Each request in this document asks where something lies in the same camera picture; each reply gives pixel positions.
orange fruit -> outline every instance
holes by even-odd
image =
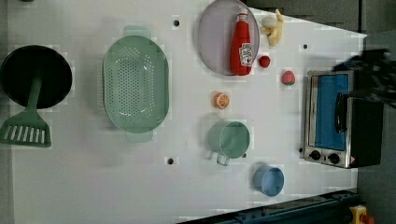
[[[230,97],[224,94],[223,92],[219,92],[214,97],[214,105],[218,109],[224,109],[227,105],[230,104]]]

toaster oven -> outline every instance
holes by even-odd
[[[353,168],[380,163],[383,105],[348,97],[372,81],[353,71],[308,72],[304,158]]]

colander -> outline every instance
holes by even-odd
[[[106,112],[133,143],[151,140],[169,108],[168,61],[150,39],[145,27],[125,27],[103,65]]]

spatula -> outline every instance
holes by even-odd
[[[50,147],[50,127],[37,113],[42,75],[34,74],[26,108],[7,119],[0,129],[0,142],[28,147]]]

blue cup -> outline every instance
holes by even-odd
[[[263,165],[257,169],[254,175],[254,186],[263,194],[274,197],[282,189],[285,177],[279,168]]]

